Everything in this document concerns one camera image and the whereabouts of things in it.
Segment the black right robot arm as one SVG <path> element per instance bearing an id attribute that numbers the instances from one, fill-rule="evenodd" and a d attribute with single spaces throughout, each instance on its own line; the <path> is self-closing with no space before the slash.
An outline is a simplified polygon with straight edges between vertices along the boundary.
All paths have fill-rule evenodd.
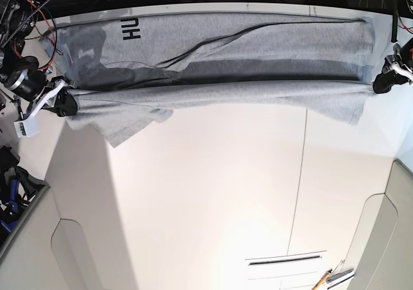
<path id="1" fill-rule="evenodd" d="M 14 94 L 12 103 L 28 102 L 20 120 L 35 116 L 36 110 L 47 110 L 59 117 L 75 116 L 77 103 L 70 95 L 72 82 L 64 76 L 49 79 L 54 59 L 60 55 L 57 47 L 57 25 L 46 5 L 51 0 L 1 0 L 1 84 Z M 26 56 L 23 49 L 32 40 L 39 19 L 46 24 L 46 31 L 38 35 L 52 46 L 46 63 L 35 56 Z"/>

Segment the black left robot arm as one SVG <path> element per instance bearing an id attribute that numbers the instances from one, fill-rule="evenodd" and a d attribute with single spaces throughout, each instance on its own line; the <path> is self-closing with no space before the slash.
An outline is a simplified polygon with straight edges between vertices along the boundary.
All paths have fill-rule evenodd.
<path id="1" fill-rule="evenodd" d="M 390 92 L 396 85 L 412 85 L 412 40 L 402 45 L 398 43 L 400 30 L 412 35 L 412 25 L 403 20 L 412 18 L 412 0 L 390 0 L 390 9 L 392 53 L 385 57 L 381 72 L 372 84 L 375 94 Z"/>

